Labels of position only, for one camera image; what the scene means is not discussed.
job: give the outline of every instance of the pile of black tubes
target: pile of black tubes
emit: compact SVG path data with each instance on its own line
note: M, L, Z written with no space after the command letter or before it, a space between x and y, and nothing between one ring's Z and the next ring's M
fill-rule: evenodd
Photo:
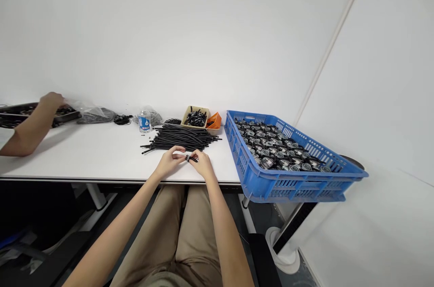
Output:
M211 142L222 140L218 136L209 134L206 129L164 124L163 127L155 128L155 130L158 131L158 134L154 137L154 140L149 141L151 144L140 146L142 148L149 148L142 152L142 154L155 149L169 150L173 146L182 146L186 151L195 151L196 149L203 151Z

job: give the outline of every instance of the leg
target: leg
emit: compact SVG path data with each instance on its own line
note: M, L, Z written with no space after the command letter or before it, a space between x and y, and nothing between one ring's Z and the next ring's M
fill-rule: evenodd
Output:
M178 243L183 185L165 185L122 261L110 286L130 286L154 271L170 266Z
M176 249L175 270L192 286L222 286L206 186L190 186Z

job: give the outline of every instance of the clear plastic bag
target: clear plastic bag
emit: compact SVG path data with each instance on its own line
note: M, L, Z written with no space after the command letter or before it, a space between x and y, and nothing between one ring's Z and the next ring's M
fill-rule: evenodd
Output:
M66 99L65 102L81 113L81 118L77 120L78 124L110 122L116 116L115 112L90 102L76 99Z

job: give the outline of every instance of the white pipe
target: white pipe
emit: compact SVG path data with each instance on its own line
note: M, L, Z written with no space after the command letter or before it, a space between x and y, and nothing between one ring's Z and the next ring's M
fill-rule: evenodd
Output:
M338 38L340 30L342 29L342 26L344 25L344 22L347 19L348 13L349 13L353 3L354 3L354 0L349 0L347 3L347 6L345 7L344 13L342 14L342 17L340 18L340 21L339 21L338 26L336 27L335 33L333 34L333 37L329 43L329 46L327 47L327 50L321 59L321 63L319 65L318 69L316 70L315 76L313 77L313 80L311 82L311 86L309 87L309 90L307 91L307 94L303 100L303 103L302 103L299 111L298 111L298 114L297 114L297 116L296 116L296 118L292 124L294 127L297 126L298 121L302 117L302 114L303 114L304 109L306 108L307 102L309 101L309 98L312 95L312 91L315 88L316 82L318 81L318 78L321 75L322 69L324 68L324 65L326 64L327 59L329 58L331 50L332 50L333 46L335 45L336 39Z

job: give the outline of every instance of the chair armrest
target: chair armrest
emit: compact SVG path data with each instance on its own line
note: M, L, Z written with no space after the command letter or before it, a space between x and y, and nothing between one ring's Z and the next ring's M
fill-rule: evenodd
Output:
M259 287L282 287L265 236L249 234L249 244Z

